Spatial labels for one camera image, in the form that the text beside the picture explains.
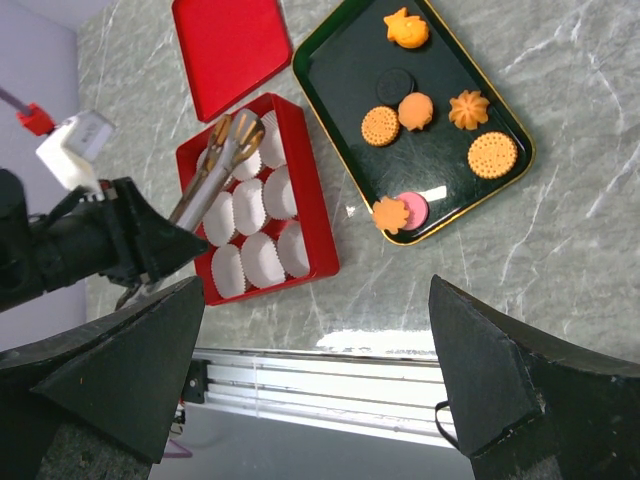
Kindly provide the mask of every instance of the tongs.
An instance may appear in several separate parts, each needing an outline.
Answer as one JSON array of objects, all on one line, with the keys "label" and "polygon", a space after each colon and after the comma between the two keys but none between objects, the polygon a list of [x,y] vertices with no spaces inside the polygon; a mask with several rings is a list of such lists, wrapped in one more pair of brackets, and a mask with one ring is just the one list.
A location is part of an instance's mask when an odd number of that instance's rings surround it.
[{"label": "tongs", "polygon": [[[213,127],[205,159],[189,182],[169,220],[195,232],[205,213],[224,188],[233,169],[254,154],[264,138],[264,125],[251,110],[240,110],[232,120],[223,115]],[[116,310],[155,293],[163,280],[128,288],[116,303]]]}]

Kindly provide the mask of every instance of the red lid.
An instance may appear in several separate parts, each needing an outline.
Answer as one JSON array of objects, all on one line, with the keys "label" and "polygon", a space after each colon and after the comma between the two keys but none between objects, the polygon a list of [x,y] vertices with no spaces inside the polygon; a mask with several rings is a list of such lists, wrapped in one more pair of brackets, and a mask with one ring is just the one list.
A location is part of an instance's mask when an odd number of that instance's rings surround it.
[{"label": "red lid", "polygon": [[198,120],[209,122],[291,61],[277,0],[175,0]]}]

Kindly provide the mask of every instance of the fish-shaped cookie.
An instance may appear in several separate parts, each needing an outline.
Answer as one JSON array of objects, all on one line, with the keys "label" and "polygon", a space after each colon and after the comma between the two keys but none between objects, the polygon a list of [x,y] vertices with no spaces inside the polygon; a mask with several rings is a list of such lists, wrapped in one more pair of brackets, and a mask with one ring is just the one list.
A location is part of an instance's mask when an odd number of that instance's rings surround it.
[{"label": "fish-shaped cookie", "polygon": [[407,17],[407,7],[402,7],[393,15],[384,17],[387,25],[387,39],[404,48],[418,48],[429,38],[427,22],[418,15]]}]

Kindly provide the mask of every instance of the dark green tray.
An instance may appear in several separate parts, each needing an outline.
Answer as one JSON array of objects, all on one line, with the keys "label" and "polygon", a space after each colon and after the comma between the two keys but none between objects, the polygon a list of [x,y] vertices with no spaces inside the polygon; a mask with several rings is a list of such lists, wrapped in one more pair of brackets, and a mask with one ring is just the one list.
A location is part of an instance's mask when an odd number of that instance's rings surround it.
[{"label": "dark green tray", "polygon": [[[383,17],[402,7],[429,24],[428,42],[406,50],[387,40]],[[391,145],[375,148],[360,133],[365,114],[380,105],[376,81],[389,68],[409,71],[417,91],[431,97],[434,120],[422,132],[403,129]],[[397,235],[410,245],[436,232],[520,178],[533,162],[533,140],[433,7],[421,0],[346,0],[304,41],[293,71],[369,209],[383,196],[423,193],[427,222]],[[489,122],[459,130],[449,122],[449,100],[463,90],[481,90],[489,99]],[[483,133],[501,131],[518,146],[516,166],[502,178],[483,180],[467,164],[471,143]]]}]

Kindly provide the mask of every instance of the gray marble table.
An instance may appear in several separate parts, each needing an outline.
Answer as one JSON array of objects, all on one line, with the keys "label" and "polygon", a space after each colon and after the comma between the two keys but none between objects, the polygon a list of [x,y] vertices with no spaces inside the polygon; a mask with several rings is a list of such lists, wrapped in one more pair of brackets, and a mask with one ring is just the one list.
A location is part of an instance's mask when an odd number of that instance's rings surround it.
[{"label": "gray marble table", "polygon": [[[293,44],[338,3],[284,1]],[[305,109],[342,270],[207,308],[200,346],[432,357],[428,289],[439,274],[553,335],[640,361],[640,10],[632,0],[433,4],[530,129],[531,171],[434,237],[396,247],[376,231],[291,71],[279,74],[249,98],[270,91]],[[203,128],[170,1],[120,0],[78,41],[82,104],[118,126],[99,174],[133,177],[168,214],[180,193],[175,149]],[[120,293],[99,278],[88,290],[90,318]]]}]

